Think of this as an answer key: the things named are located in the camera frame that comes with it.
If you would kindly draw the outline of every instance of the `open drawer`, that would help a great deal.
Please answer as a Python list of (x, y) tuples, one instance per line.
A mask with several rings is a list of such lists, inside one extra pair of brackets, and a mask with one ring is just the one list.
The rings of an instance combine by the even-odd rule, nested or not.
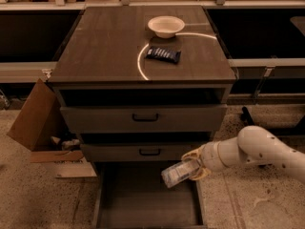
[(117, 162), (103, 167), (97, 197), (96, 228), (206, 228), (196, 183), (172, 189), (161, 171), (172, 162)]

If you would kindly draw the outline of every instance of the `brown tabletop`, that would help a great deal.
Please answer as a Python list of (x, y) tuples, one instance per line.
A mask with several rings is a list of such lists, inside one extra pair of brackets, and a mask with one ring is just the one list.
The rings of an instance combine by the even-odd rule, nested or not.
[[(150, 19), (170, 15), (186, 26), (161, 39)], [(145, 58), (149, 46), (181, 51), (178, 64)], [(50, 82), (233, 82), (234, 73), (200, 6), (87, 8)]]

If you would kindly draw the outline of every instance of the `dresser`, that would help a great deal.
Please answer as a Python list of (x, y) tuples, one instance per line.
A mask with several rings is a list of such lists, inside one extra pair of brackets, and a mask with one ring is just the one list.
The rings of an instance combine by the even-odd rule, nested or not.
[[(156, 37), (147, 24), (161, 15), (184, 30)], [(150, 46), (180, 51), (179, 63), (146, 58)], [(89, 7), (49, 82), (85, 158), (102, 167), (96, 228), (205, 228), (198, 186), (170, 190), (160, 178), (213, 138), (235, 82), (202, 7)]]

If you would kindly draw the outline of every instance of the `drawer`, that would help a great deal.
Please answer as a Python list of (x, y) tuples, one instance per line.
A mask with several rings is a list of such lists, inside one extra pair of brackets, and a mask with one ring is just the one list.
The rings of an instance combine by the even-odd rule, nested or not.
[(82, 144), (81, 150), (90, 162), (180, 160), (194, 147), (191, 145), (100, 146)]
[(220, 128), (227, 105), (151, 108), (61, 108), (72, 133), (197, 132)]
[(204, 229), (199, 185), (186, 180), (168, 189), (161, 171), (172, 162), (107, 163), (93, 227)]

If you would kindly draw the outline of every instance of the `drawer front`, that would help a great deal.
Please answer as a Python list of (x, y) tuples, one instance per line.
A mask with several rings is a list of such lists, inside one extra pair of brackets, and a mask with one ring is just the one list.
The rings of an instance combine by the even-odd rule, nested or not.
[(227, 105), (175, 108), (61, 108), (73, 133), (198, 132), (220, 128)]
[(90, 162), (180, 160), (185, 153), (193, 148), (191, 145), (121, 147), (81, 145), (86, 160)]

